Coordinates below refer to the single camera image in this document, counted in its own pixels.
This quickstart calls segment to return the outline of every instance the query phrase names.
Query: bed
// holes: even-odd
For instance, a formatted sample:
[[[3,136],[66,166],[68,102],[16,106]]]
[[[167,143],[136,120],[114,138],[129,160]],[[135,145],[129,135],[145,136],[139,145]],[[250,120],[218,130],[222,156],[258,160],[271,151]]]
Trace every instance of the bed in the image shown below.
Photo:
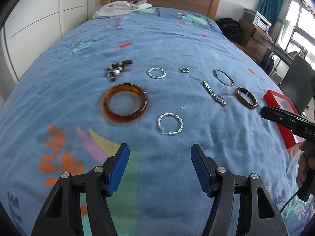
[[[264,93],[280,90],[211,19],[219,0],[148,2],[152,8],[90,20],[70,31],[34,62],[7,100],[0,114],[0,202],[23,235],[31,235],[62,172],[86,173],[121,143],[130,146],[130,159],[108,199],[120,236],[201,235],[212,199],[201,190],[190,159],[194,143],[234,174],[258,173],[279,208],[297,190],[299,151],[287,151],[277,125],[260,116]],[[127,59],[133,60],[129,71],[115,82],[106,78],[111,64]],[[163,68],[166,77],[150,78],[152,67]],[[235,85],[220,83],[215,69]],[[203,81],[224,97],[225,107]],[[108,120],[100,105],[104,93],[121,83],[136,84],[148,96],[145,113],[127,124]],[[254,94],[256,109],[236,99],[237,87]],[[132,104],[128,97],[118,99],[113,109],[128,112]],[[182,118],[181,133],[161,134],[157,120],[166,112]],[[178,123],[165,118],[163,126],[171,131]],[[239,197],[229,235],[236,231],[237,205]],[[295,198],[283,212],[289,234],[299,235],[313,214],[311,200]],[[84,233],[91,235],[84,195],[81,215]]]

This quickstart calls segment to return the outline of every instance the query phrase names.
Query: window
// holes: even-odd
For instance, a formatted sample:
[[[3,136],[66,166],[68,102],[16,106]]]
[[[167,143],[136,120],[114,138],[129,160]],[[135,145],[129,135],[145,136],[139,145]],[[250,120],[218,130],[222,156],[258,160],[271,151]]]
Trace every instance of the window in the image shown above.
[[[310,53],[315,54],[315,46],[312,45],[306,38],[304,38],[302,35],[298,34],[297,32],[294,32],[292,36],[292,40],[298,42],[300,45],[305,47]]]
[[[298,1],[292,1],[287,14],[286,20],[290,21],[292,25],[296,25],[297,18],[299,16],[300,3]]]
[[[315,19],[313,15],[304,8],[302,8],[297,26],[307,32],[311,37],[315,38]]]
[[[315,19],[301,0],[292,0],[286,20],[294,26],[286,52],[299,52],[303,46],[315,55]]]

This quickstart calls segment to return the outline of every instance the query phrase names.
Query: white cloth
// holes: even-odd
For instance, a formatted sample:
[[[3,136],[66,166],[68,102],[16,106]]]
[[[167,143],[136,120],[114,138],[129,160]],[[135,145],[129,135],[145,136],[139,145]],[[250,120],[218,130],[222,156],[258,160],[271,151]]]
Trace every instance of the white cloth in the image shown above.
[[[102,6],[102,8],[100,8],[97,12],[95,12],[92,18],[97,19],[97,18],[114,17],[114,16],[128,14],[132,11],[147,9],[150,7],[152,7],[152,5],[149,3],[143,3],[140,5],[137,5],[133,3],[128,3],[126,1],[116,1],[116,2],[111,2]]]

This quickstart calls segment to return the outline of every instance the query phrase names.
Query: black chair backrest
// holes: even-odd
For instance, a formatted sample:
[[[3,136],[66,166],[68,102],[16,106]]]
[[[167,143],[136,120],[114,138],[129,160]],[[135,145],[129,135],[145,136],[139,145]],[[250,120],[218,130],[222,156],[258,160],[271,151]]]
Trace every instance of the black chair backrest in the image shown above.
[[[315,71],[301,56],[296,56],[281,82],[284,95],[291,99],[299,113],[304,112],[313,97],[311,77]]]

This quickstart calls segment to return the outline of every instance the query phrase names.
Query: silver bracelet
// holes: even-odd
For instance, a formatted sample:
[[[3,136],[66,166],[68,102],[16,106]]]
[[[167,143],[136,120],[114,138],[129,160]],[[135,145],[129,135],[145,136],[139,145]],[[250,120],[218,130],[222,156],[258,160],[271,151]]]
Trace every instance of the silver bracelet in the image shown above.
[[[219,71],[219,72],[221,72],[221,73],[224,73],[224,74],[230,79],[231,84],[229,85],[229,84],[226,84],[225,82],[221,81],[221,80],[218,78],[218,74],[216,73],[217,71]],[[233,86],[233,85],[234,85],[234,81],[233,81],[232,77],[229,76],[226,72],[223,72],[222,70],[219,70],[219,69],[214,70],[214,71],[213,71],[213,75],[215,76],[216,79],[218,79],[218,81],[219,81],[220,83],[223,83],[223,84],[226,85],[226,86],[229,86],[229,87],[230,87],[230,86]]]
[[[154,69],[160,70],[161,72],[163,72],[163,75],[162,75],[162,76],[159,76],[159,77],[153,76],[153,75],[151,74],[151,71],[154,70]],[[162,68],[160,68],[160,67],[153,67],[153,68],[151,68],[151,69],[148,71],[148,75],[149,75],[151,78],[153,78],[153,79],[161,79],[161,78],[163,78],[163,77],[166,76],[166,72],[165,72]]]
[[[175,117],[176,119],[179,120],[179,122],[180,122],[180,124],[181,124],[181,128],[180,128],[178,131],[176,131],[176,132],[168,132],[168,133],[165,133],[165,132],[164,132],[164,129],[163,129],[162,126],[161,126],[161,119],[162,119],[164,116],[167,116],[167,115],[168,115],[168,116],[173,116],[173,117]],[[173,113],[165,113],[165,114],[161,115],[161,116],[158,118],[157,122],[158,122],[157,125],[158,125],[158,127],[160,128],[160,130],[162,131],[162,134],[168,134],[169,136],[173,136],[173,135],[176,135],[176,134],[180,133],[180,132],[182,131],[183,127],[184,127],[183,120],[182,120],[178,115],[173,114]]]
[[[210,96],[212,96],[212,98],[217,101],[218,103],[220,103],[221,105],[225,106],[226,105],[226,101],[224,100],[223,97],[221,97],[220,95],[217,95],[209,86],[209,84],[204,81],[204,87],[205,89],[209,92]]]

